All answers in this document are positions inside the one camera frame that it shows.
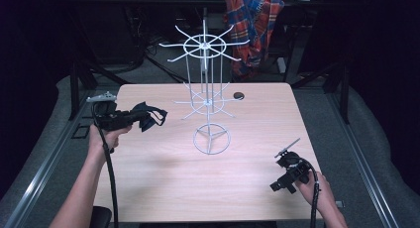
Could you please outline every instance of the hanging shirt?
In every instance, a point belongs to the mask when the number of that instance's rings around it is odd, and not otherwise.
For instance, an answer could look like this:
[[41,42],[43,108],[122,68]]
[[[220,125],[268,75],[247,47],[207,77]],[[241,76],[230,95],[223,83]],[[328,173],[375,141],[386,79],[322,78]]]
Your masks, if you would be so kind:
[[241,81],[257,74],[260,61],[267,55],[275,19],[284,6],[282,0],[226,0],[227,20],[232,43],[247,45],[233,47],[232,78]]

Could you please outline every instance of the wooden table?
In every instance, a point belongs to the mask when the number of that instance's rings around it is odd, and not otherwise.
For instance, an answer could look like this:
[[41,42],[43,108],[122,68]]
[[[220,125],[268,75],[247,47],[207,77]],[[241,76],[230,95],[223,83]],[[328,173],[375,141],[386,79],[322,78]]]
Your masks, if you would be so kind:
[[[241,101],[225,104],[212,122],[226,127],[229,148],[206,155],[193,145],[195,130],[206,117],[194,114],[189,90],[182,84],[123,85],[118,109],[131,110],[146,101],[168,112],[163,126],[142,133],[136,123],[120,137],[112,154],[122,222],[201,222],[309,219],[310,205],[299,191],[273,192],[269,187],[285,174],[274,156],[295,141],[290,151],[319,169],[290,86],[285,83],[234,83],[225,99],[243,92]],[[99,180],[95,205],[112,209],[106,166]]]

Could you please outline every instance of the black chair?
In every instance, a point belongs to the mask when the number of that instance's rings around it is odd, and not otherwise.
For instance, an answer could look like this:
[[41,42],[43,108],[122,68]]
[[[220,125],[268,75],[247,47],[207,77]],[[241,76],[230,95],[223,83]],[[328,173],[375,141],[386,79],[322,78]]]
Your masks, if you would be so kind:
[[93,206],[90,228],[107,228],[112,217],[110,209],[102,206]]
[[308,14],[306,10],[299,6],[287,6],[278,14],[274,29],[271,34],[268,46],[268,58],[262,63],[260,69],[270,67],[280,57],[287,58],[285,61],[285,72],[282,81],[287,79],[291,58],[293,55],[294,45],[299,30],[308,23]]

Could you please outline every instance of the dark background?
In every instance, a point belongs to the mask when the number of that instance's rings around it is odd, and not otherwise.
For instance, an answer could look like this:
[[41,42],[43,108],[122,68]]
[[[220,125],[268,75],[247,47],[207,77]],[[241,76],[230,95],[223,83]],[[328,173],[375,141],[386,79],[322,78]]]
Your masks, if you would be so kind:
[[[46,0],[0,1],[3,196],[50,118],[58,94],[55,84],[68,76],[74,62],[82,57],[99,63],[136,63],[145,39],[132,34],[128,13],[121,7],[85,6],[70,18],[67,13],[74,9]],[[348,43],[357,43],[349,64],[351,87],[382,126],[403,179],[420,194],[420,11],[416,0],[369,2],[376,9],[373,15],[350,7],[321,10],[299,71],[320,70],[338,60]],[[154,13],[154,20],[142,29],[144,38],[149,28],[172,29],[173,23],[162,19],[173,19],[173,11],[144,11]],[[87,20],[87,14],[96,21]],[[358,29],[366,32],[354,41]],[[171,37],[171,31],[160,33]]]

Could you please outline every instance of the small black disc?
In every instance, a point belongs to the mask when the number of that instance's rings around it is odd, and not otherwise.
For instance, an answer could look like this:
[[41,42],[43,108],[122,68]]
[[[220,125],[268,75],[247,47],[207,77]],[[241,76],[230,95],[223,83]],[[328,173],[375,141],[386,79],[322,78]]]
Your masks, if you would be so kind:
[[242,99],[244,99],[244,97],[245,97],[245,95],[242,92],[235,92],[234,93],[234,98],[235,99],[242,100]]

